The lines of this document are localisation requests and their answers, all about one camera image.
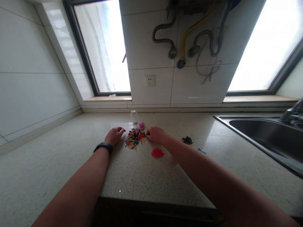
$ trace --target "pile of rubber bands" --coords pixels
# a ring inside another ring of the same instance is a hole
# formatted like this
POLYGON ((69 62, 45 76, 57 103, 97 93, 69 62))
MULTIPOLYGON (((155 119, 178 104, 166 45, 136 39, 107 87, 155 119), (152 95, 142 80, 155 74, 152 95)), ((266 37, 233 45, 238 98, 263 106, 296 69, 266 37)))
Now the pile of rubber bands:
POLYGON ((154 148, 151 155, 155 158, 161 158, 165 153, 163 153, 161 148, 154 148))
POLYGON ((143 144, 146 141, 145 132, 142 129, 132 129, 129 131, 128 136, 125 138, 126 145, 129 149, 137 150, 137 145, 139 142, 143 144))

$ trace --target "black watch strap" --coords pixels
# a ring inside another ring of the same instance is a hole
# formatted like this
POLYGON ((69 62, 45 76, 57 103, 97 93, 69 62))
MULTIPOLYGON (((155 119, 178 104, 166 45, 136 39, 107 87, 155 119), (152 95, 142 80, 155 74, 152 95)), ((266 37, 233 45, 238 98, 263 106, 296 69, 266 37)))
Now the black watch strap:
POLYGON ((110 145, 109 143, 101 142, 98 146, 96 146, 93 153, 95 153, 95 151, 98 150, 100 147, 106 147, 109 154, 111 154, 113 152, 113 149, 114 149, 113 146, 110 145))

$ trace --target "window frame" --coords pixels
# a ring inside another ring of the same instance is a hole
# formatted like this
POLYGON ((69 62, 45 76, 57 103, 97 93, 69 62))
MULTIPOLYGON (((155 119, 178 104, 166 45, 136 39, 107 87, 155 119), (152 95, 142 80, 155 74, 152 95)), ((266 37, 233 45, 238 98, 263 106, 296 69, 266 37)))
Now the window frame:
POLYGON ((77 43, 77 46, 79 48, 81 58, 83 60, 88 78, 90 80, 92 89, 94 91, 95 96, 109 96, 116 94, 117 96, 130 96, 131 92, 99 92, 98 84, 96 82, 95 74, 92 69, 92 65, 88 56, 88 52, 84 43, 84 39, 80 30, 80 26, 78 23, 78 19, 76 16, 76 12, 74 9, 74 6, 76 5, 82 5, 87 3, 95 3, 95 2, 101 2, 105 0, 63 0, 63 5, 66 11, 66 14, 68 16, 68 20, 71 24, 73 34, 77 43))
POLYGON ((275 95, 302 58, 303 37, 301 37, 267 90, 228 91, 226 96, 275 95))

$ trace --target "forearm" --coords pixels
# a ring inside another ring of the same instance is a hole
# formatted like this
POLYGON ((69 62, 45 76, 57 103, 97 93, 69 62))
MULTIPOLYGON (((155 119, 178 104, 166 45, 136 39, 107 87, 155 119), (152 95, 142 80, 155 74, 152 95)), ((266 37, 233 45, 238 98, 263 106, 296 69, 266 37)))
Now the forearm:
POLYGON ((85 226, 105 178, 109 153, 99 148, 69 179, 33 226, 85 226))
POLYGON ((162 145, 233 226, 298 226, 269 199, 202 152, 171 136, 162 145))

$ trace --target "clear plastic container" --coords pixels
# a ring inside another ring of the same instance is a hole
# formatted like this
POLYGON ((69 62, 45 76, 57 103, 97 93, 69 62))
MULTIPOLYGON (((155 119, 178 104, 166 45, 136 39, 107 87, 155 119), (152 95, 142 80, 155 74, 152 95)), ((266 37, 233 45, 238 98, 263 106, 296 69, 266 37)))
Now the clear plastic container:
POLYGON ((130 112, 130 117, 131 117, 132 122, 133 122, 133 127, 138 128, 138 113, 137 113, 137 111, 132 110, 130 112))

